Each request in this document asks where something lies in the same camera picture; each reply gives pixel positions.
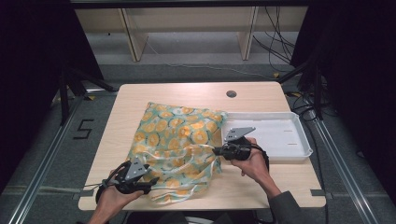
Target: gray sleeve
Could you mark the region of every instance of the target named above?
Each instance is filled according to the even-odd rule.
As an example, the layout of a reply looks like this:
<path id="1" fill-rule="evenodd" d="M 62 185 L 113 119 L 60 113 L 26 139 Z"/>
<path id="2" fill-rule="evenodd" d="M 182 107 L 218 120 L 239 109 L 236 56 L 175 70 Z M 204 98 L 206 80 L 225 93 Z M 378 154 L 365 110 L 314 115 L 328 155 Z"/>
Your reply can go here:
<path id="1" fill-rule="evenodd" d="M 303 212 L 289 191 L 270 199 L 269 204 L 279 224 L 316 223 Z"/>

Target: person's hand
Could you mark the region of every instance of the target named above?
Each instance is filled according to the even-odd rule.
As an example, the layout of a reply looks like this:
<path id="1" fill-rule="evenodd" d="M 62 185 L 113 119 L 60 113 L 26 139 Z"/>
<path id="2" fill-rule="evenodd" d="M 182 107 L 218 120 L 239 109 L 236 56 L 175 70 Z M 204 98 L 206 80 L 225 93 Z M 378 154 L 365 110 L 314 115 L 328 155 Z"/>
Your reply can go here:
<path id="1" fill-rule="evenodd" d="M 106 223 L 113 218 L 126 204 L 144 194 L 143 190 L 131 194 L 120 193 L 116 187 L 110 186 L 102 192 L 95 211 L 88 223 Z"/>
<path id="2" fill-rule="evenodd" d="M 257 144 L 255 138 L 247 138 L 252 144 Z M 254 179 L 264 189 L 269 198 L 280 194 L 273 178 L 270 176 L 262 152 L 256 148 L 251 149 L 250 157 L 245 161 L 231 160 L 231 164 L 239 167 L 241 175 L 247 175 Z"/>

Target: floral fabric bag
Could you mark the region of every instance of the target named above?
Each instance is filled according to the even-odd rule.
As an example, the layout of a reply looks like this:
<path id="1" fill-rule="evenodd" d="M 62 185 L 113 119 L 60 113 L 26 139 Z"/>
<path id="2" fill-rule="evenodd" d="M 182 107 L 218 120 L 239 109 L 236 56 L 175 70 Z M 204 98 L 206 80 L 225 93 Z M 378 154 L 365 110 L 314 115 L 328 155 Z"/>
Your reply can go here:
<path id="1" fill-rule="evenodd" d="M 128 159 L 149 164 L 143 181 L 159 177 L 148 195 L 155 203 L 177 203 L 208 188 L 220 173 L 212 151 L 221 146 L 224 111 L 148 103 Z"/>

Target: wooden tabletop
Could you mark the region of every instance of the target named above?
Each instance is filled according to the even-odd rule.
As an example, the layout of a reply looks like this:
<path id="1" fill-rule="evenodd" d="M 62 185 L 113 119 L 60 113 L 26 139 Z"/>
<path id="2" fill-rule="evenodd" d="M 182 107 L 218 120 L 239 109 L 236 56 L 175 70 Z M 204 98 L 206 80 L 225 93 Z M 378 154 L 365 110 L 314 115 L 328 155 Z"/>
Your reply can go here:
<path id="1" fill-rule="evenodd" d="M 236 96 L 227 96 L 235 91 Z M 148 102 L 164 105 L 220 109 L 227 112 L 290 111 L 280 85 L 276 82 L 214 82 L 128 84 L 120 88 L 97 150 L 86 185 L 101 183 L 109 172 L 127 158 L 134 133 Z M 147 196 L 126 205 L 125 210 L 217 210 L 267 208 L 268 201 L 260 186 L 228 161 L 221 164 L 222 173 L 215 174 L 207 191 L 185 202 L 167 205 L 152 203 Z M 321 207 L 324 197 L 311 196 L 311 189 L 320 189 L 309 159 L 300 163 L 270 163 L 270 173 L 282 191 L 289 190 L 301 207 Z M 94 210 L 92 197 L 81 197 L 81 210 Z"/>

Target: black cable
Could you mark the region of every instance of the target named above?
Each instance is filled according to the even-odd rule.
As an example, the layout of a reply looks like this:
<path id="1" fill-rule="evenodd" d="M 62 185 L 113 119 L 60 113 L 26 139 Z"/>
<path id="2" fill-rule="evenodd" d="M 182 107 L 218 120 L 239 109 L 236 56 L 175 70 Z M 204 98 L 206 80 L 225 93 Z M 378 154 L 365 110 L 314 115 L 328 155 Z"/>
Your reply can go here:
<path id="1" fill-rule="evenodd" d="M 88 191 L 92 191 L 92 190 L 94 190 L 94 189 L 96 189 L 96 188 L 98 188 L 99 186 L 101 186 L 102 185 L 102 183 L 100 183 L 100 184 L 92 184 L 92 185 L 86 185 L 86 186 L 84 186 L 84 188 L 85 187 L 91 187 L 91 186 L 95 186 L 94 188 L 92 188 L 92 189 L 88 189 Z"/>
<path id="2" fill-rule="evenodd" d="M 300 105 L 300 106 L 297 106 L 297 107 L 293 108 L 291 111 L 294 112 L 294 113 L 296 113 L 296 114 L 298 114 L 298 115 L 301 115 L 301 114 L 299 114 L 299 113 L 297 112 L 297 110 L 298 110 L 298 109 L 301 109 L 301 108 L 304 108 L 304 107 L 312 108 L 312 105 Z"/>
<path id="3" fill-rule="evenodd" d="M 282 43 L 282 48 L 283 48 L 283 50 L 285 52 L 285 55 L 287 56 L 287 58 L 289 58 L 288 54 L 291 56 L 291 53 L 290 53 L 288 47 L 286 46 L 285 42 L 287 42 L 288 44 L 291 44 L 291 43 L 287 39 L 285 39 L 282 36 L 282 34 L 280 33 L 280 23 L 279 23 L 280 7 L 276 7 L 276 25 L 274 24 L 274 21 L 271 18 L 267 7 L 265 7 L 265 11 L 267 13 L 268 18 L 270 19 L 271 24 L 273 25 L 273 27 L 275 29 L 274 30 L 274 36 L 272 36 L 273 41 L 275 39 L 275 35 L 277 34 L 279 36 L 279 38 L 280 38 L 280 42 Z"/>
<path id="4" fill-rule="evenodd" d="M 252 147 L 252 148 L 256 148 L 256 149 L 258 149 L 258 150 L 260 150 L 260 151 L 265 152 L 264 149 L 262 149 L 262 147 L 260 147 L 260 146 L 257 145 L 257 144 L 251 143 L 251 147 Z"/>
<path id="5" fill-rule="evenodd" d="M 326 95 L 326 93 L 327 93 L 327 88 L 324 88 L 324 91 L 322 91 L 321 92 L 321 99 L 323 99 L 323 101 L 321 101 L 321 103 L 320 103 L 320 108 L 321 108 L 321 113 L 323 113 L 323 114 L 326 114 L 326 115 L 328 115 L 328 116 L 331 116 L 331 117 L 338 117 L 338 114 L 334 111 L 334 114 L 330 114 L 329 112 L 327 112 L 326 110 L 324 110 L 324 108 L 326 108 L 326 107 L 328 107 L 328 106 L 330 106 L 330 105 L 332 105 L 332 103 L 331 103 L 331 99 L 330 99 L 330 97 L 328 97 L 327 95 Z M 313 102 L 313 100 L 310 98 L 310 95 L 311 94 L 308 94 L 308 96 L 305 98 L 305 100 L 308 102 L 308 104 L 309 105 L 311 105 L 311 106 L 314 106 L 314 102 Z"/>
<path id="6" fill-rule="evenodd" d="M 268 37 L 272 38 L 266 31 L 264 31 L 264 33 L 265 33 L 266 35 L 268 35 Z M 274 40 L 277 41 L 277 42 L 282 43 L 282 40 L 280 40 L 280 39 L 275 38 Z M 292 48 L 295 47 L 295 45 L 292 44 L 292 43 L 289 43 L 289 42 L 284 42 L 284 43 L 285 43 L 286 45 L 289 45 L 289 46 L 292 47 Z"/>
<path id="7" fill-rule="evenodd" d="M 293 110 L 295 110 L 295 109 L 297 109 L 295 106 L 296 106 L 296 104 L 297 104 L 297 102 L 298 102 L 298 100 L 300 100 L 300 99 L 303 99 L 304 97 L 303 97 L 303 95 L 300 93 L 300 96 L 299 97 L 297 97 L 297 99 L 294 101 L 294 103 L 293 103 L 293 107 L 291 108 L 291 111 L 293 111 Z"/>
<path id="8" fill-rule="evenodd" d="M 108 185 L 107 183 L 110 181 L 110 179 L 111 179 L 122 167 L 126 166 L 126 165 L 128 164 L 128 162 L 129 162 L 129 161 L 125 161 L 125 162 L 123 162 L 119 167 L 117 167 L 117 169 L 114 170 L 113 173 L 111 173 L 111 175 L 107 178 L 107 180 L 104 180 L 104 181 L 102 182 L 101 185 L 103 185 L 103 186 L 105 187 L 105 189 L 106 189 L 107 187 L 110 187 L 110 185 Z"/>
<path id="9" fill-rule="evenodd" d="M 274 38 L 273 38 L 272 41 L 271 41 L 270 49 L 272 49 L 272 46 L 273 46 L 273 44 L 274 44 Z M 288 71 L 283 71 L 283 70 L 277 69 L 277 68 L 275 68 L 275 67 L 272 65 L 272 63 L 271 63 L 271 53 L 268 54 L 268 62 L 269 62 L 269 64 L 271 65 L 271 67 L 274 68 L 276 71 L 278 71 L 278 72 L 288 72 Z"/>
<path id="10" fill-rule="evenodd" d="M 273 50 L 273 49 L 270 49 L 270 48 L 268 48 L 267 46 L 265 46 L 262 42 L 260 42 L 260 41 L 256 38 L 255 35 L 253 36 L 253 38 L 257 41 L 257 43 L 258 43 L 262 48 L 264 48 L 264 49 L 270 51 L 271 53 L 273 53 L 277 58 L 279 58 L 280 60 L 282 60 L 284 63 L 289 63 L 289 62 L 287 61 L 287 59 L 288 59 L 287 57 L 285 57 L 285 56 L 283 56 L 282 54 L 280 54 L 279 52 L 277 52 L 277 51 L 275 51 L 275 50 Z"/>
<path id="11" fill-rule="evenodd" d="M 305 119 L 304 115 L 305 113 L 311 111 L 311 110 L 315 110 L 315 108 L 313 106 L 310 106 L 309 108 L 305 109 L 303 112 L 301 112 L 300 116 L 304 121 L 313 121 L 315 119 L 317 119 L 317 116 L 315 115 L 312 119 Z"/>

